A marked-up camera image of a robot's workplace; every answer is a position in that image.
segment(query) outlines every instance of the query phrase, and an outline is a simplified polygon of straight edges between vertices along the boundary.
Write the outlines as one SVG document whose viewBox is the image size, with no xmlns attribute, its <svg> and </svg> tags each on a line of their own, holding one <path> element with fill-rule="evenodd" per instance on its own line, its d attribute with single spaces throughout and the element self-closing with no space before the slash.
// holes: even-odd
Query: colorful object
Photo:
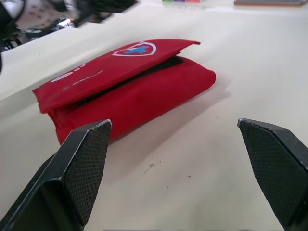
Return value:
<svg viewBox="0 0 308 231">
<path fill-rule="evenodd" d="M 213 71 L 175 56 L 192 44 L 200 43 L 149 40 L 102 55 L 35 89 L 40 111 L 53 120 L 60 143 L 102 119 L 111 120 L 115 138 L 214 84 Z"/>
<path fill-rule="evenodd" d="M 194 2 L 194 3 L 199 3 L 199 2 L 203 2 L 203 0 L 163 0 L 163 2 Z"/>
</svg>

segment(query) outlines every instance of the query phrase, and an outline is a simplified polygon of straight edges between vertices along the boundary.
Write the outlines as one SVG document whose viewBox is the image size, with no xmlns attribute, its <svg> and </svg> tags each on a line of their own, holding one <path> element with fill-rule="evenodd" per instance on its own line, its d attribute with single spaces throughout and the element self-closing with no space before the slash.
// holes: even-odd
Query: table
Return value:
<svg viewBox="0 0 308 231">
<path fill-rule="evenodd" d="M 160 38 L 217 74 L 206 93 L 113 142 L 85 230 L 279 231 L 251 169 L 240 117 L 308 139 L 308 8 L 145 0 L 101 25 L 67 28 L 5 52 L 0 77 L 0 217 L 59 148 L 31 90 L 100 54 Z"/>
</svg>

